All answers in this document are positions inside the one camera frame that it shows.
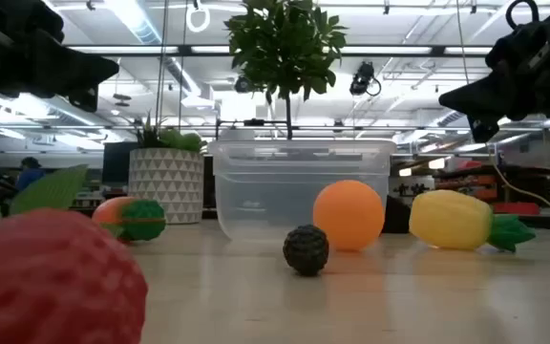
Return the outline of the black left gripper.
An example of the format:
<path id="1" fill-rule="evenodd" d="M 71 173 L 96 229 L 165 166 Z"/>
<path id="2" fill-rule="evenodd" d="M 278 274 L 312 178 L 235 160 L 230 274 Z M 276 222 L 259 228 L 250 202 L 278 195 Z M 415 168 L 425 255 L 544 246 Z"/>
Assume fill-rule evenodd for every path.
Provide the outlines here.
<path id="1" fill-rule="evenodd" d="M 42 0 L 0 0 L 0 94 L 81 98 L 116 75 L 113 60 L 63 46 L 64 20 Z"/>

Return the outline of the yellow toy pineapple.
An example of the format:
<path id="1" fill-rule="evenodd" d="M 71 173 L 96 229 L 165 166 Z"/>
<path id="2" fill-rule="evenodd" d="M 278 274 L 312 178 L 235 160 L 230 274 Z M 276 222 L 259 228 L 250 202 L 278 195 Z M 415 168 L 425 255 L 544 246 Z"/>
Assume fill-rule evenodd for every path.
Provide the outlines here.
<path id="1" fill-rule="evenodd" d="M 496 214 L 482 200 L 446 189 L 415 197 L 409 232 L 432 247 L 470 251 L 489 245 L 516 252 L 518 245 L 537 237 L 519 216 Z"/>

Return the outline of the red bin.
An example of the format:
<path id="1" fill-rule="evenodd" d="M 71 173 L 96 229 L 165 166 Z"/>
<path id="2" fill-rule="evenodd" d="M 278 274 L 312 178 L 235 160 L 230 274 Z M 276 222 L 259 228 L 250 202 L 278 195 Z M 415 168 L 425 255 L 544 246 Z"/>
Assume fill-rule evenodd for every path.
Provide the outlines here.
<path id="1" fill-rule="evenodd" d="M 540 209 L 534 203 L 493 203 L 492 209 L 497 214 L 539 215 Z"/>

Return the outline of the red toy strawberry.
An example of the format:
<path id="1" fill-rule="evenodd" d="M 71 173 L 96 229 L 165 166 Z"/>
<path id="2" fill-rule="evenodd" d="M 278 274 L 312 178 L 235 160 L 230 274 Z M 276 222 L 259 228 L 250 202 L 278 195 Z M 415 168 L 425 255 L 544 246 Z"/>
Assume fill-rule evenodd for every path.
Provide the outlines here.
<path id="1" fill-rule="evenodd" d="M 140 266 L 115 227 L 71 209 L 87 170 L 50 173 L 0 211 L 0 344 L 140 344 Z"/>

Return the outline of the black workbench shelf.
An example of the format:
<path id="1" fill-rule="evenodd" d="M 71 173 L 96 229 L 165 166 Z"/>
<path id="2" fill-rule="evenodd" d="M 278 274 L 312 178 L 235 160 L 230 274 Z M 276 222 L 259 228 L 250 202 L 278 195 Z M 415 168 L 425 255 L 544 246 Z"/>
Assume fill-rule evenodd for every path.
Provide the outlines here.
<path id="1" fill-rule="evenodd" d="M 504 178 L 513 186 L 541 196 L 550 203 L 550 168 L 500 165 Z M 492 165 L 442 172 L 434 176 L 435 189 L 448 189 L 493 203 L 534 203 L 540 212 L 549 208 L 544 201 L 511 189 Z"/>

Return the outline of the orange toy fruit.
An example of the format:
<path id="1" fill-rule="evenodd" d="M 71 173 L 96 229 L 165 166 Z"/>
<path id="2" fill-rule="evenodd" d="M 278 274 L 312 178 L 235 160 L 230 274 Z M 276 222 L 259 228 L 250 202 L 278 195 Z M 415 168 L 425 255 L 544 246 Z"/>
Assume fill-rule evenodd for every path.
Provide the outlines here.
<path id="1" fill-rule="evenodd" d="M 342 180 L 320 191 L 313 204 L 312 221 L 335 249 L 361 251 L 381 234 L 385 208 L 369 185 Z"/>

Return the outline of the orange toy carrot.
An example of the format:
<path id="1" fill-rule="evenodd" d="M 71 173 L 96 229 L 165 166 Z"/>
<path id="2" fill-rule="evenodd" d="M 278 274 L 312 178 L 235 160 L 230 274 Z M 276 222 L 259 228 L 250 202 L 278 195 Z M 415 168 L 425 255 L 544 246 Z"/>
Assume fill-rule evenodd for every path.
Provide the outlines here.
<path id="1" fill-rule="evenodd" d="M 136 197 L 107 200 L 96 208 L 92 219 L 124 243 L 153 240 L 166 227 L 159 203 Z"/>

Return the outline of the clear plastic tupperware container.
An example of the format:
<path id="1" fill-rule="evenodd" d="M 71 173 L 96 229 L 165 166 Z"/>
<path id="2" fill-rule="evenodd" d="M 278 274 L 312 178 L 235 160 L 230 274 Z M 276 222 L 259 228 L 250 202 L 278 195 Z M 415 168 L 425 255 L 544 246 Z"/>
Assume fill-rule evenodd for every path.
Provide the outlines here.
<path id="1" fill-rule="evenodd" d="M 342 180 L 369 185 L 387 203 L 390 140 L 217 140 L 215 196 L 222 231 L 232 240 L 281 241 L 312 222 L 314 201 Z"/>

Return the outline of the person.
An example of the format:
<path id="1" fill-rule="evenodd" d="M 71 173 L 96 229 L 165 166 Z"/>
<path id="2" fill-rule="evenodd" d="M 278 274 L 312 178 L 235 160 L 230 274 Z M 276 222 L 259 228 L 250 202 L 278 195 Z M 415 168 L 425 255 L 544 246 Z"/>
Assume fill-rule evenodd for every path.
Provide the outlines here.
<path id="1" fill-rule="evenodd" d="M 39 161 L 33 157 L 26 157 L 21 161 L 21 172 L 17 178 L 16 189 L 22 191 L 44 176 L 45 172 Z"/>

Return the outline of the white triangle-patterned pot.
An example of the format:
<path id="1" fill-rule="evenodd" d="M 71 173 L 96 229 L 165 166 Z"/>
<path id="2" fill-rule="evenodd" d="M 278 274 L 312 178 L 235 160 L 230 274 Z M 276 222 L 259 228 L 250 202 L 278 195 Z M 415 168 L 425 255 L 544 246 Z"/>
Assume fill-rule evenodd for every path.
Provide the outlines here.
<path id="1" fill-rule="evenodd" d="M 154 200 L 166 224 L 201 221 L 204 156 L 175 148 L 139 148 L 130 152 L 128 195 Z"/>

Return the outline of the black monitor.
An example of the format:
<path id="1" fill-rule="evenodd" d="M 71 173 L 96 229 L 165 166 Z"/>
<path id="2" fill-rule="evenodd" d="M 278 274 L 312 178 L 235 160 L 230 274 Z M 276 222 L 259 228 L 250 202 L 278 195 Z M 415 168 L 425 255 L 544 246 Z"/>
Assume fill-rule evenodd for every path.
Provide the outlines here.
<path id="1" fill-rule="evenodd" d="M 102 181 L 105 184 L 126 184 L 129 178 L 130 154 L 138 148 L 133 141 L 104 144 Z"/>

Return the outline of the tall leafy green plant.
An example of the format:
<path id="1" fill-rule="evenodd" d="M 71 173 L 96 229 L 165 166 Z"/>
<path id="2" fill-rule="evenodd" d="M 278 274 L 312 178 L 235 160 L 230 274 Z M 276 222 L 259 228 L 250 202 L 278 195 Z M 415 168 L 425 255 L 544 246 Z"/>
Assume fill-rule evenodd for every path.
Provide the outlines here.
<path id="1" fill-rule="evenodd" d="M 293 138 L 291 97 L 309 100 L 336 83 L 347 28 L 312 0 L 243 0 L 244 13 L 224 22 L 233 69 L 251 91 L 286 103 L 286 137 Z"/>

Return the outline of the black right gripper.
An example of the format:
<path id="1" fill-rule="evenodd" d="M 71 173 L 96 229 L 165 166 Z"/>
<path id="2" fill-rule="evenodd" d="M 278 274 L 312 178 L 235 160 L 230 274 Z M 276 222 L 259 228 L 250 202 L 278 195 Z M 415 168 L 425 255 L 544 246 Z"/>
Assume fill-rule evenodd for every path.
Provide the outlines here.
<path id="1" fill-rule="evenodd" d="M 550 118 L 550 15 L 541 20 L 535 0 L 513 0 L 504 17 L 511 32 L 487 54 L 488 78 L 444 93 L 438 102 L 474 119 Z"/>

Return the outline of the small green succulent plant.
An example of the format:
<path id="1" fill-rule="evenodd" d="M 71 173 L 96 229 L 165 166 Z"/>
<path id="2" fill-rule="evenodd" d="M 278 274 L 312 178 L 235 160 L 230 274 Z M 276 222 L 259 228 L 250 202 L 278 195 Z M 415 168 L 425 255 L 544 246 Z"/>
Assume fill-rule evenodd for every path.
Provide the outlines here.
<path id="1" fill-rule="evenodd" d="M 200 153 L 207 144 L 202 137 L 196 133 L 182 134 L 174 127 L 164 125 L 165 119 L 152 121 L 148 113 L 146 119 L 136 119 L 136 138 L 140 148 L 173 148 Z"/>

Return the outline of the black toy blackberry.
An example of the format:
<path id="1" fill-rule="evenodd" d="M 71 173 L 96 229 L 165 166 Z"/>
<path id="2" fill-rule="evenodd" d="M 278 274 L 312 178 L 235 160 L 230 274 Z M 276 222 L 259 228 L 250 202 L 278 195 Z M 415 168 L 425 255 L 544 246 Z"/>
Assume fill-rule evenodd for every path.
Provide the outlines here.
<path id="1" fill-rule="evenodd" d="M 317 226 L 298 226 L 288 232 L 283 254 L 286 263 L 302 276 L 316 276 L 329 257 L 327 234 Z"/>

